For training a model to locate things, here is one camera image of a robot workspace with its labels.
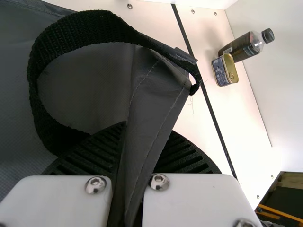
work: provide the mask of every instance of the gold can lid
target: gold can lid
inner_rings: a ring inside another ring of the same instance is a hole
[[[222,59],[223,59],[223,64],[225,67],[226,77],[228,81],[232,84],[238,83],[239,77],[232,55],[230,53],[224,53]]]

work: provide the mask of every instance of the can label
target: can label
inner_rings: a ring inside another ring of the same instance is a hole
[[[226,77],[226,70],[223,65],[222,57],[212,61],[217,84],[221,87],[231,84]]]

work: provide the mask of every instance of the stitching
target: stitching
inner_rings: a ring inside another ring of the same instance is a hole
[[[175,107],[176,102],[177,102],[178,99],[180,98],[180,96],[181,96],[181,94],[182,94],[182,92],[183,92],[183,90],[184,90],[184,88],[185,88],[185,87],[184,87],[184,86],[185,86],[185,82],[184,82],[184,84],[183,84],[183,88],[182,88],[180,94],[178,95],[178,97],[176,98],[175,102],[174,102],[173,105],[171,106],[171,108],[170,108],[168,114],[166,115],[166,117],[165,117],[165,119],[164,119],[164,121],[163,121],[161,127],[159,128],[159,130],[158,130],[158,132],[157,132],[157,136],[156,136],[156,138],[154,139],[154,141],[152,142],[151,148],[150,148],[150,150],[148,151],[148,153],[147,153],[145,159],[148,157],[148,155],[149,155],[149,153],[150,153],[150,151],[151,151],[151,149],[152,149],[152,147],[153,147],[153,145],[154,145],[154,143],[155,143],[155,141],[156,141],[156,139],[157,139],[157,137],[158,137],[158,135],[159,135],[159,133],[160,133],[160,131],[161,131],[163,125],[164,125],[164,123],[166,122],[167,117],[169,116],[171,110]],[[141,167],[140,173],[139,173],[139,175],[138,175],[138,177],[137,177],[137,179],[136,179],[136,184],[135,184],[135,186],[134,186],[133,192],[132,192],[132,194],[131,194],[131,198],[130,198],[129,203],[128,203],[127,208],[126,208],[126,212],[125,212],[126,214],[127,214],[127,212],[128,212],[130,203],[131,203],[131,201],[132,201],[133,194],[134,194],[134,191],[135,191],[135,189],[136,189],[136,186],[137,186],[137,183],[138,183],[139,176],[141,175],[141,172],[142,172],[142,170],[143,170],[144,164],[145,164],[145,162],[143,162],[143,165],[142,165],[142,167]]]
[[[139,86],[143,83],[143,81],[145,81],[145,79],[148,77],[148,75],[152,72],[152,69],[154,69],[154,68],[156,67],[156,65],[157,65],[161,60],[163,60],[163,59],[164,59],[164,58],[161,58],[161,59],[157,60],[156,63],[154,63],[154,65],[153,65],[153,66],[151,67],[151,69],[148,71],[148,73],[146,74],[146,76],[144,77],[144,79],[143,79],[143,80],[138,84],[138,86],[135,88],[134,93],[133,93],[132,98],[131,98],[131,101],[129,102],[129,108],[131,107],[132,100],[133,100],[134,95],[135,95],[137,89],[139,88]]]

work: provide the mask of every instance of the tin can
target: tin can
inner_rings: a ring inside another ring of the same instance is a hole
[[[212,61],[214,77],[218,86],[223,87],[239,82],[239,77],[233,61],[232,55],[224,53],[219,58]]]

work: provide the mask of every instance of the plastic bottle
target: plastic bottle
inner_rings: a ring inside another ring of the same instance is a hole
[[[221,56],[223,53],[230,53],[233,56],[234,62],[239,62],[257,55],[263,50],[264,44],[268,44],[274,41],[274,39],[274,33],[270,28],[261,33],[250,31],[227,44],[219,50],[218,55]]]

